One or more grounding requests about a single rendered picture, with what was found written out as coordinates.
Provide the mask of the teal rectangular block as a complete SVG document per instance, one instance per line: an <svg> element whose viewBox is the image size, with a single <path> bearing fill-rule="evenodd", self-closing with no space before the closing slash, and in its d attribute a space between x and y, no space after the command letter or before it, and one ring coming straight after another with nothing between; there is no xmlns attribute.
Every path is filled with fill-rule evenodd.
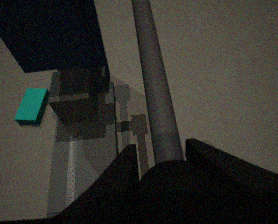
<svg viewBox="0 0 278 224"><path fill-rule="evenodd" d="M27 89L14 120L20 125L40 125L48 96L47 88Z"/></svg>

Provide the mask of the blue arbor press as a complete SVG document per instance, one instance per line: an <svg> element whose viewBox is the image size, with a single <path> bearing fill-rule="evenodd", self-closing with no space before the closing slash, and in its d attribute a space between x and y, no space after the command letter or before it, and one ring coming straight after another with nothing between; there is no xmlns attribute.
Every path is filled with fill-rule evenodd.
<svg viewBox="0 0 278 224"><path fill-rule="evenodd" d="M132 7L155 160L135 189L136 223L220 224L216 182L184 160L150 0L132 0ZM76 90L85 82L82 68L90 68L98 91L98 121L63 125L57 116L46 216L53 218L119 155L114 84L94 0L0 0L0 37L25 73L62 71L63 87Z"/></svg>

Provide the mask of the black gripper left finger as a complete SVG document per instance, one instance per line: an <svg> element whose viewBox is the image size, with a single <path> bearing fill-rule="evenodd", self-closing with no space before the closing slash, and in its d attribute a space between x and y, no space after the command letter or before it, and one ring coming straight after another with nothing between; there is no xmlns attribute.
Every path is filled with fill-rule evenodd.
<svg viewBox="0 0 278 224"><path fill-rule="evenodd" d="M95 182L53 218L0 224L137 224L133 199L139 182L136 145L127 145Z"/></svg>

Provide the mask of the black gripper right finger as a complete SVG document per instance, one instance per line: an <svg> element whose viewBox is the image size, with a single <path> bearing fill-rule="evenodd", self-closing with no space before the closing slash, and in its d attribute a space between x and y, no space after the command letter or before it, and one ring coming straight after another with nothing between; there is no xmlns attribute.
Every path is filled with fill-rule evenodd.
<svg viewBox="0 0 278 224"><path fill-rule="evenodd" d="M186 140L186 159L216 182L223 202L220 224L278 224L278 174L195 138Z"/></svg>

